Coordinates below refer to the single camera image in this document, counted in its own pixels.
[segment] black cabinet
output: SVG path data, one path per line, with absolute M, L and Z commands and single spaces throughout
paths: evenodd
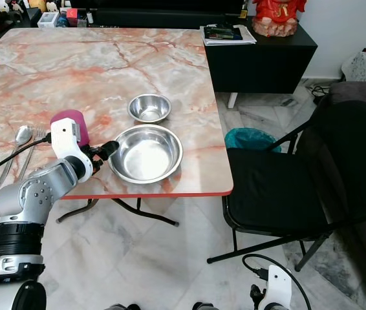
M 250 17 L 244 23 L 256 44 L 206 46 L 215 91 L 293 93 L 318 47 L 316 43 L 300 25 L 293 36 L 264 37 L 252 30 Z

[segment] black chair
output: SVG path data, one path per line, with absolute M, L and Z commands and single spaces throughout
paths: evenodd
M 329 223 L 321 205 L 308 157 L 293 154 L 297 135 L 311 131 L 317 147 L 329 151 L 343 184 L 345 216 Z M 271 152 L 290 141 L 287 154 Z M 223 214 L 233 231 L 234 250 L 208 263 L 299 241 L 300 271 L 333 230 L 366 221 L 366 103 L 348 101 L 314 114 L 266 151 L 228 149 L 233 191 L 223 197 Z M 238 249 L 236 231 L 280 238 Z M 305 251 L 304 241 L 314 241 Z

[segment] chair seat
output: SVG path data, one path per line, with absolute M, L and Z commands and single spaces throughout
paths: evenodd
M 228 157 L 233 191 L 225 218 L 230 226 L 284 236 L 327 224 L 309 171 L 298 156 L 229 149 Z

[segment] fork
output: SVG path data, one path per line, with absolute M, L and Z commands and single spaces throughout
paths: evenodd
M 43 139 L 43 138 L 45 138 L 46 135 L 47 135 L 47 132 L 45 131 L 45 128 L 41 126 L 38 129 L 36 129 L 36 131 L 35 131 L 34 141 L 38 141 L 40 139 Z M 26 171 L 26 169 L 28 167 L 28 163 L 30 161 L 30 158 L 32 156 L 32 153 L 34 151 L 34 148 L 35 148 L 35 145 L 33 147 L 31 147 L 30 150 L 29 150 L 29 153 L 28 153 L 28 156 L 27 156 L 27 158 L 25 160 L 25 163 L 22 166 L 22 170 L 19 173 L 19 176 L 17 177 L 17 181 L 18 182 L 22 180 L 23 175 L 25 174 L 25 171 Z

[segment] small metal bowl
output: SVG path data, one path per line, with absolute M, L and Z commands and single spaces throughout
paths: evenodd
M 161 126 L 133 126 L 115 140 L 120 146 L 110 156 L 109 166 L 121 179 L 131 183 L 163 180 L 175 172 L 182 161 L 182 143 L 174 133 Z
M 171 111 L 171 103 L 159 94 L 142 94 L 130 101 L 127 111 L 137 121 L 158 124 Z

